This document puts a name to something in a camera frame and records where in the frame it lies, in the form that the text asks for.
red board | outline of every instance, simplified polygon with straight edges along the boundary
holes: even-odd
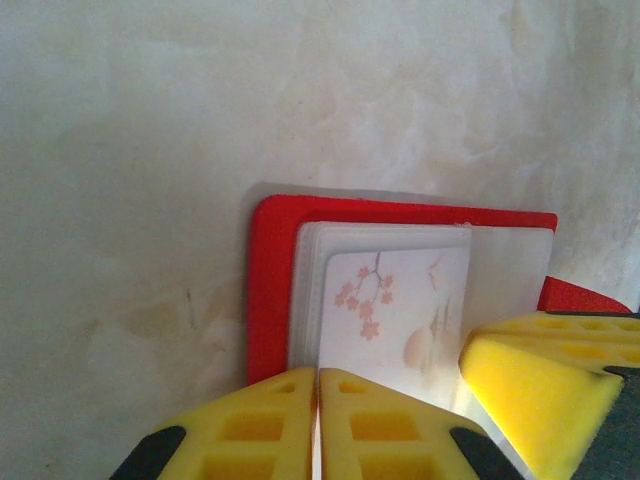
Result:
[[[275,195],[263,200],[251,221],[247,305],[248,369],[253,384],[287,369],[289,303],[298,229],[306,222],[360,222],[537,227],[555,231],[553,213],[492,210],[486,208],[424,205],[325,198],[308,195]],[[566,298],[578,295],[580,300]],[[544,310],[576,310],[578,303],[597,296],[594,308],[628,312],[624,306],[555,279],[547,279],[539,307]],[[577,307],[581,311],[595,311]]]

red cutting board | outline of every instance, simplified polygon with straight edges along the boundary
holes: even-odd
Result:
[[[247,302],[247,380],[253,384],[287,370],[289,302],[298,229],[306,222],[471,224],[488,227],[548,228],[555,232],[553,213],[492,210],[326,198],[274,195],[255,209],[249,236]],[[624,305],[598,293],[547,277],[540,310],[629,313]]]

white wall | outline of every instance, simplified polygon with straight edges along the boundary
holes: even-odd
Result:
[[[242,383],[258,182],[552,210],[636,307],[639,48],[634,0],[0,2],[2,476]]]

yellow sponge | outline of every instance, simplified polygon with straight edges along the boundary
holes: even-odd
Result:
[[[532,314],[474,330],[460,358],[471,390],[540,479],[568,479],[580,465],[625,383],[611,366],[635,376],[640,321]],[[622,415],[635,415],[640,398],[624,401]],[[629,441],[638,448],[637,437]]]
[[[172,418],[112,479],[310,479],[316,375],[291,370]]]
[[[475,423],[337,369],[320,370],[323,480],[522,478]]]

yellow foam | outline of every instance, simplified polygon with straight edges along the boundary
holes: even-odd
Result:
[[[488,325],[471,333],[462,375],[537,478],[568,479],[623,386],[603,367],[640,367],[638,326],[544,313]]]
[[[320,370],[323,480],[477,479],[449,434],[475,423],[343,370]]]
[[[291,370],[168,420],[187,435],[159,479],[310,479],[315,382]]]

